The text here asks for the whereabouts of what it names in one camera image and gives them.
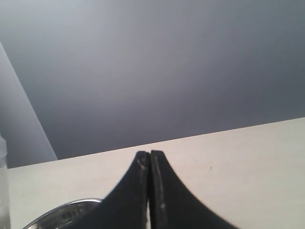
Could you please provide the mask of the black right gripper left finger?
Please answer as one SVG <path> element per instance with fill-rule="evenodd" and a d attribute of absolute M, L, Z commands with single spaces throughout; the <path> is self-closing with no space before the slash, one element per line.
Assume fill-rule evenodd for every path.
<path fill-rule="evenodd" d="M 145 229 L 150 155 L 139 151 L 120 182 L 89 213 L 68 229 Z"/>

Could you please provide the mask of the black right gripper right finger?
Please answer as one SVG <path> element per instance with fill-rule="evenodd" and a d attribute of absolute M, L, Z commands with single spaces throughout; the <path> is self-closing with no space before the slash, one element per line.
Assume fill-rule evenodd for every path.
<path fill-rule="evenodd" d="M 152 229 L 234 229 L 204 205 L 179 179 L 164 152 L 150 153 Z"/>

